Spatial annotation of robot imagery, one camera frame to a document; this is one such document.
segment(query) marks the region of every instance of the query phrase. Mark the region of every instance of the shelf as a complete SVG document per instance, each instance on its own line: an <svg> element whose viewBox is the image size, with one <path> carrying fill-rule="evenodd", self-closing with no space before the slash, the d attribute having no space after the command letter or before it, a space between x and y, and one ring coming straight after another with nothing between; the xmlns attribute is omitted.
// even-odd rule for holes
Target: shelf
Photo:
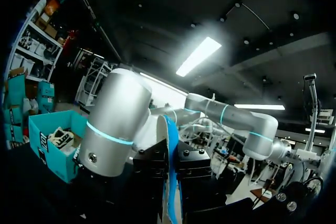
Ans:
<svg viewBox="0 0 336 224"><path fill-rule="evenodd" d="M27 49L24 49L23 47L17 46L16 49L20 50L21 52L24 52L25 54L28 54L28 55L36 58L38 60L43 61L44 65L47 65L47 64L53 65L54 64L51 60L47 60L46 58L44 58L44 57L42 57L40 55L37 55L37 54L35 54L35 53L27 50Z"/></svg>
<svg viewBox="0 0 336 224"><path fill-rule="evenodd" d="M41 79L35 76L27 76L26 77L28 80L32 80L32 81L46 81L46 79Z"/></svg>
<svg viewBox="0 0 336 224"><path fill-rule="evenodd" d="M49 35L47 35L42 29L40 29L37 25L35 25L33 22L29 22L28 23L34 30L36 30L38 33L40 33L43 37L45 37L46 39L48 39L50 42L52 42L53 44L55 44L58 47L62 47L62 45L60 43L58 43L57 41L55 41L53 38L51 38Z"/></svg>

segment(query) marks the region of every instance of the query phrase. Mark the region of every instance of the metal shelving unit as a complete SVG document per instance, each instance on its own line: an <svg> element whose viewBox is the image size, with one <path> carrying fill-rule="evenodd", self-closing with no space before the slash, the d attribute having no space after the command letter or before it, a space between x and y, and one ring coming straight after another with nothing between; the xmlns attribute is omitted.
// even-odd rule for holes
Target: metal shelving unit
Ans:
<svg viewBox="0 0 336 224"><path fill-rule="evenodd" d="M32 22L32 19L38 15L38 12L37 12L37 9L36 9L37 5L34 7L34 9L32 10L32 12L27 16L25 22L23 23L18 35L16 36L16 39L12 45L12 49L11 49L11 52L9 54L9 57L8 57L8 62L7 62L7 66L6 66L6 70L5 70L5 73L4 73L4 80L7 80L8 79L8 74L9 74L9 71L11 69L11 65L12 65L12 61L13 61L13 58L14 58L14 54L16 51L20 51L20 52L23 52L35 59L38 59L40 61L43 62L43 65L51 65L51 70L49 72L49 76L47 78L47 81L50 80L51 78L51 75L53 73L53 70L56 68L56 63L57 63L57 60L60 56L60 54L62 53L62 50L63 50L63 47L60 43L58 43L56 40L54 40L53 38L51 38L49 35L47 35L43 30L41 30L38 26L36 26L33 22ZM59 50L58 50L58 53L55 57L55 60L54 61L51 61L51 60L48 60L40 55L37 55L33 52L30 52L29 50L26 50L25 48L19 46L19 41L21 39L21 37L23 36L24 32L26 31L26 29L29 27L31 27L32 29L34 29L35 31L37 31L40 36L46 40L48 40L50 43L56 45L57 47L59 47ZM27 76L27 79L29 80L33 80L33 81L42 81L44 79L42 78L39 78L39 77L36 77L36 76Z"/></svg>
<svg viewBox="0 0 336 224"><path fill-rule="evenodd" d="M100 84L103 84L111 71L112 68L107 61L94 59L87 75L82 77L75 100L83 106L94 106Z"/></svg>

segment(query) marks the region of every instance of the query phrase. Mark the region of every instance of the camera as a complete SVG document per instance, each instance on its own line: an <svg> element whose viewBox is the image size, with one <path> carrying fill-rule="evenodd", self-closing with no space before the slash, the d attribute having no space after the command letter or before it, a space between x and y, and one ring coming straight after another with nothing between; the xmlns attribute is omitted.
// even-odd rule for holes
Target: camera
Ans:
<svg viewBox="0 0 336 224"><path fill-rule="evenodd" d="M315 73L308 74L306 76L303 76L303 78L305 81L312 81L316 79L316 74Z"/></svg>

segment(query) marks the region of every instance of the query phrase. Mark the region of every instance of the teal box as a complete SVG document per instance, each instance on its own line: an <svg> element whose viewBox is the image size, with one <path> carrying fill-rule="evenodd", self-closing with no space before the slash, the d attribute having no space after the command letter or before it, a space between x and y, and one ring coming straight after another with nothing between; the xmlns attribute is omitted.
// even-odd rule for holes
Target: teal box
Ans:
<svg viewBox="0 0 336 224"><path fill-rule="evenodd" d="M61 111L29 117L30 146L35 154L64 182L69 183L77 175L77 167L72 160L76 149L70 153L59 150L48 140L48 135L58 127L70 130L84 137L87 119L75 111Z"/></svg>
<svg viewBox="0 0 336 224"><path fill-rule="evenodd" d="M8 109L4 110L5 123L8 124L22 123L23 121L22 105L23 102L21 102L20 105L12 105Z"/></svg>
<svg viewBox="0 0 336 224"><path fill-rule="evenodd" d="M38 83L38 94L44 95L46 97L54 97L55 96L55 88L54 84L47 81L40 81Z"/></svg>
<svg viewBox="0 0 336 224"><path fill-rule="evenodd" d="M8 102L10 105L21 104L26 96L25 74L21 73L8 79Z"/></svg>
<svg viewBox="0 0 336 224"><path fill-rule="evenodd" d="M38 110L40 114L51 113L54 111L54 98L44 95L37 95Z"/></svg>
<svg viewBox="0 0 336 224"><path fill-rule="evenodd" d="M6 140L24 143L22 126L15 126L12 124L4 123L4 130Z"/></svg>

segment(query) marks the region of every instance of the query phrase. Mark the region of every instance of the screw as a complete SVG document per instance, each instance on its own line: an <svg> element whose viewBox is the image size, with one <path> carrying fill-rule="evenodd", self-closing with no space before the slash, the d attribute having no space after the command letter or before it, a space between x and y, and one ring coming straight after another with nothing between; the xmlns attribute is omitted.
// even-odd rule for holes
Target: screw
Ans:
<svg viewBox="0 0 336 224"><path fill-rule="evenodd" d="M287 204L287 209L290 212L295 211L295 209L298 207L298 204L296 204L295 201L291 201L290 203Z"/></svg>
<svg viewBox="0 0 336 224"><path fill-rule="evenodd" d="M286 194L284 193L278 193L277 196L275 196L275 198L280 202L284 202L287 197Z"/></svg>

